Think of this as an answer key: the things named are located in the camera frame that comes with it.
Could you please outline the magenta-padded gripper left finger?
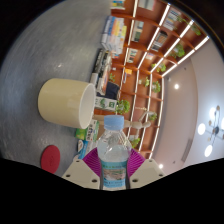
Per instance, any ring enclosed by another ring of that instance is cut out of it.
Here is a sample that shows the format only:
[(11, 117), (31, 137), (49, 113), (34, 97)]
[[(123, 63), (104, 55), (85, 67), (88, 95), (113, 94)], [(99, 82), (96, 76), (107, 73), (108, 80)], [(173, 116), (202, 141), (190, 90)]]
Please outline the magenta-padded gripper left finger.
[(83, 159), (75, 158), (62, 176), (83, 188), (100, 188), (100, 159), (97, 149), (91, 150)]

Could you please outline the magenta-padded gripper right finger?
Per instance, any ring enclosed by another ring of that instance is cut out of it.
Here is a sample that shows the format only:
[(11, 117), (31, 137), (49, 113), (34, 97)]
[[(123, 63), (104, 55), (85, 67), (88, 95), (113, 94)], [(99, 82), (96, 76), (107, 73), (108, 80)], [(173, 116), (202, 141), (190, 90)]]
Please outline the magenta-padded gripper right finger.
[(145, 159), (134, 149), (128, 159), (128, 179), (131, 189), (140, 188), (159, 180), (165, 173), (153, 159)]

